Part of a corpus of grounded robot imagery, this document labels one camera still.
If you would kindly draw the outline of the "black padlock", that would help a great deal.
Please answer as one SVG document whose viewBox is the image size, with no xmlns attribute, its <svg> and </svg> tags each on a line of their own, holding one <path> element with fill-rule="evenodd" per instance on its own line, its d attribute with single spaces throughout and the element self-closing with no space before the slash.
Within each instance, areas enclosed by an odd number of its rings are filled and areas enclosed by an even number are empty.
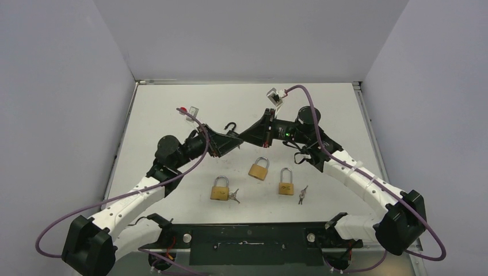
<svg viewBox="0 0 488 276">
<path fill-rule="evenodd" d="M 239 138 L 239 133 L 236 132 L 236 127 L 237 127 L 237 124 L 233 121 L 229 122 L 225 127 L 224 127 L 224 130 L 226 131 L 226 133 L 224 134 L 224 136 L 226 138 L 235 138 L 235 139 L 238 139 Z"/>
</svg>

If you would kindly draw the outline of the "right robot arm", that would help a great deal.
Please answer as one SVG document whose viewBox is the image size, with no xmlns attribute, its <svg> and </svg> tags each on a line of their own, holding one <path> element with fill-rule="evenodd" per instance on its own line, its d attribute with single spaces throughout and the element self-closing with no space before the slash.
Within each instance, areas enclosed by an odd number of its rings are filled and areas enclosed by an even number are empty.
<svg viewBox="0 0 488 276">
<path fill-rule="evenodd" d="M 341 182 L 373 210 L 369 217 L 343 215 L 325 231 L 326 241 L 334 247 L 349 239 L 378 242 L 394 255 L 401 255 L 426 230 L 424 198 L 419 192 L 405 192 L 390 185 L 355 161 L 337 142 L 315 123 L 321 119 L 318 109 L 304 106 L 295 121 L 276 118 L 274 109 L 266 109 L 259 121 L 239 138 L 268 148 L 274 140 L 294 145 L 305 162 Z"/>
</svg>

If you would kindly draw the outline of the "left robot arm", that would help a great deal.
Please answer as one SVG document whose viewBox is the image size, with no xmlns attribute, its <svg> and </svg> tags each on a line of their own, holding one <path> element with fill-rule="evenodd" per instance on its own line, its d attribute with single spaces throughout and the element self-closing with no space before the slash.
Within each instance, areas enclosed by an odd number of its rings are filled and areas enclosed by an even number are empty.
<svg viewBox="0 0 488 276">
<path fill-rule="evenodd" d="M 192 131 L 184 143 L 173 135 L 164 136 L 152 167 L 128 196 L 115 197 L 102 211 L 72 221 L 62 261 L 81 275 L 107 275 L 119 258 L 140 245 L 141 235 L 123 235 L 128 224 L 169 195 L 166 185 L 170 191 L 178 186 L 184 176 L 180 167 L 205 154 L 219 158 L 242 143 L 238 135 L 217 133 L 205 124 Z"/>
</svg>

